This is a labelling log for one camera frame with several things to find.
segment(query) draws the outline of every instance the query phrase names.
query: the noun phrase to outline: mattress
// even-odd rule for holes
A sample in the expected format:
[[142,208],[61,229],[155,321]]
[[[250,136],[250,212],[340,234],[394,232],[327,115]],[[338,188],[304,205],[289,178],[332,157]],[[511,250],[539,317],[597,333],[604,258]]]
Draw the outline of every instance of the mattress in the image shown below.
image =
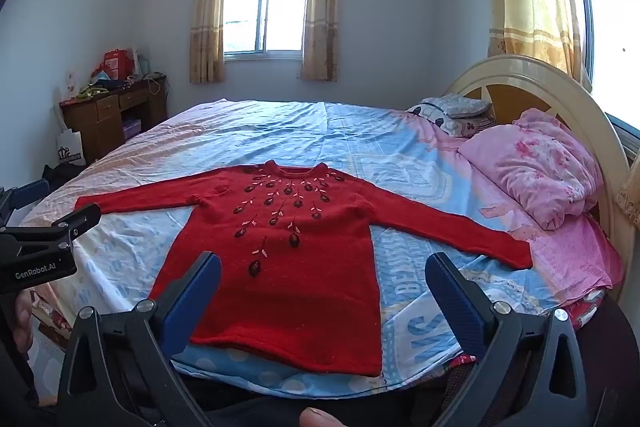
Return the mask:
[[[514,271],[484,256],[392,229],[371,227],[380,285],[379,377],[318,375],[241,349],[190,345],[174,357],[185,374],[263,394],[343,398],[400,389],[441,375],[460,353],[424,281],[424,263],[445,251],[492,300],[543,314],[561,305],[593,314],[604,289],[618,282],[620,259],[588,216],[544,232],[517,203],[460,154],[460,139],[399,111],[328,103],[227,102],[194,107],[128,141],[46,198],[25,225],[72,210],[78,197],[204,172],[257,164],[329,166],[446,212],[463,214],[528,241],[534,267]],[[146,298],[190,207],[102,216],[76,240],[78,273],[38,288],[72,321],[91,304],[126,311]]]

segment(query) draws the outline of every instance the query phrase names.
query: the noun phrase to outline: cream curved headboard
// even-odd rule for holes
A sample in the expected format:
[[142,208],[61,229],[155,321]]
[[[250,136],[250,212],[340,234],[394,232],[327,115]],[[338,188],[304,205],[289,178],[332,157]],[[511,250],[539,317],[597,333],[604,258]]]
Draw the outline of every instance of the cream curved headboard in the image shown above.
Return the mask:
[[[629,174],[629,164],[618,135],[591,95],[562,71],[534,58],[515,55],[479,62],[457,79],[449,92],[492,101],[498,123],[511,123],[524,110],[536,107],[572,130],[602,169],[605,186],[598,198],[600,225],[622,257],[625,274],[629,273],[635,229],[614,202]],[[615,290],[614,297],[620,289]]]

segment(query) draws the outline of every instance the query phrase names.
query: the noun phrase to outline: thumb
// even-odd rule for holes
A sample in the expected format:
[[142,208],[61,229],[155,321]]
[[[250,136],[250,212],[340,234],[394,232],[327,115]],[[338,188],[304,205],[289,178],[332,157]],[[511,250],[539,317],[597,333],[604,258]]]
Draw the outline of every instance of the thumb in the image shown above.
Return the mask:
[[300,415],[300,427],[345,427],[329,413],[318,409],[303,410]]

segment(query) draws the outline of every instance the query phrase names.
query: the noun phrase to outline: red sweater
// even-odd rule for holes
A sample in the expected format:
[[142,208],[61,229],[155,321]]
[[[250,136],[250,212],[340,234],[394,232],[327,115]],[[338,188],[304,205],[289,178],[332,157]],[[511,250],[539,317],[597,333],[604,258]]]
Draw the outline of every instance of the red sweater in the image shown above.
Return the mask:
[[217,169],[79,198],[104,214],[194,205],[151,290],[202,251],[222,281],[191,341],[239,347],[307,371],[376,377],[380,295],[369,225],[393,227],[529,268],[528,243],[328,168]]

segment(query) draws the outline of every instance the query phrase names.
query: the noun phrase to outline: sweater collar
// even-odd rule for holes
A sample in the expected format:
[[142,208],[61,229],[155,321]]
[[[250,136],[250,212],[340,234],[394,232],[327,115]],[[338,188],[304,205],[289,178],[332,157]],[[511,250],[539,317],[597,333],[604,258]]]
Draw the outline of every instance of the sweater collar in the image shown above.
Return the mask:
[[329,167],[326,166],[325,163],[320,163],[313,167],[312,169],[307,169],[305,167],[280,167],[273,160],[269,160],[264,164],[264,171],[267,174],[273,174],[274,176],[278,176],[280,178],[288,178],[293,180],[311,178],[311,177],[320,177],[324,176]]

